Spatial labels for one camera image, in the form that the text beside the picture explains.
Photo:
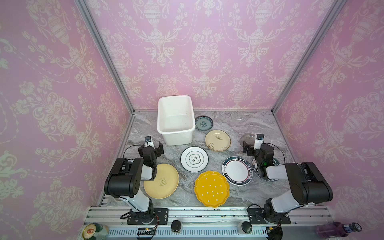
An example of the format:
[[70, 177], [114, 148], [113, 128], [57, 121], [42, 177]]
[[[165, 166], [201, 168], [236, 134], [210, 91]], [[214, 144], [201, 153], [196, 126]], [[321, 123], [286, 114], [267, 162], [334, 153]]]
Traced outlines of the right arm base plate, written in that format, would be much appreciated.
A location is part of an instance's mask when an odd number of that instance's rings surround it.
[[289, 225], [291, 219], [288, 213], [265, 213], [261, 208], [249, 208], [247, 209], [249, 222], [252, 225]]

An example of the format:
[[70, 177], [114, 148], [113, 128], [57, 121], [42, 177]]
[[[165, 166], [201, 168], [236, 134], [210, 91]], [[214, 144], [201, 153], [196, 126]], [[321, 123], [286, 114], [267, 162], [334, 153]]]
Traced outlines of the white plate red green rim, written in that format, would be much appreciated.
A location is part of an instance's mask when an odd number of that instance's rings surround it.
[[230, 184], [245, 186], [253, 178], [252, 166], [241, 157], [229, 157], [222, 164], [222, 173]]

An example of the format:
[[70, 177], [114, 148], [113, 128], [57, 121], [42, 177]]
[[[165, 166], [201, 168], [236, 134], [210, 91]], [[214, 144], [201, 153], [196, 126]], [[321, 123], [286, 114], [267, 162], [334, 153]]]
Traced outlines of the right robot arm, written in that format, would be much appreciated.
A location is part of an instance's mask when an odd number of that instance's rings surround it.
[[321, 204], [333, 199], [333, 190], [315, 163], [274, 165], [274, 147], [266, 143], [243, 142], [243, 153], [254, 157], [256, 173], [266, 181], [287, 180], [289, 190], [266, 200], [263, 218], [267, 223], [281, 222], [290, 211], [308, 204]]

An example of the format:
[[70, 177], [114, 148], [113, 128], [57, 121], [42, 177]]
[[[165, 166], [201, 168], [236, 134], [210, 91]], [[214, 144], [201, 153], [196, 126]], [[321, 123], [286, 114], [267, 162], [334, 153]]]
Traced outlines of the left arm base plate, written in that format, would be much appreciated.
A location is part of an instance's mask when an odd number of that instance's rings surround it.
[[155, 208], [144, 213], [130, 210], [126, 217], [128, 225], [166, 225], [169, 219], [169, 209]]

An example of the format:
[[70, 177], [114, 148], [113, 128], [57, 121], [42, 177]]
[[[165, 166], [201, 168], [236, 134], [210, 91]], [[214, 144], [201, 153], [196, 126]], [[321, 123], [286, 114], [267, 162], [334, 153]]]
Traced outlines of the pale yellow bear plate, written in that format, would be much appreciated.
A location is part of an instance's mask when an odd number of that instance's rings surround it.
[[144, 190], [152, 199], [165, 199], [172, 195], [179, 185], [179, 173], [169, 164], [157, 165], [157, 175], [153, 181], [144, 181]]

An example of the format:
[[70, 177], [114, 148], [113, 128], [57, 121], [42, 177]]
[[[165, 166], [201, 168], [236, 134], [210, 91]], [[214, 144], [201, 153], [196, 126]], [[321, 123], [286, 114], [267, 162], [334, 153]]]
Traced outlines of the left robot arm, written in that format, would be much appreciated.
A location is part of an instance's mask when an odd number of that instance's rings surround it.
[[160, 223], [152, 200], [140, 189], [142, 181], [154, 181], [157, 176], [157, 157], [164, 154], [163, 144], [156, 148], [146, 141], [138, 149], [139, 158], [133, 160], [117, 158], [104, 184], [104, 192], [115, 199], [131, 205], [131, 209], [120, 216], [128, 225]]

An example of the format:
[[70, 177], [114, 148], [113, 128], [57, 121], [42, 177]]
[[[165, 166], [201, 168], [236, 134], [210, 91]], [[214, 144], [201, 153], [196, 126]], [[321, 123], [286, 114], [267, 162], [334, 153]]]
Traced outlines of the yellow polka dot plate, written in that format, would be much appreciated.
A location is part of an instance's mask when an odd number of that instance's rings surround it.
[[230, 186], [219, 172], [206, 171], [195, 180], [194, 192], [205, 207], [216, 209], [226, 203], [230, 196]]

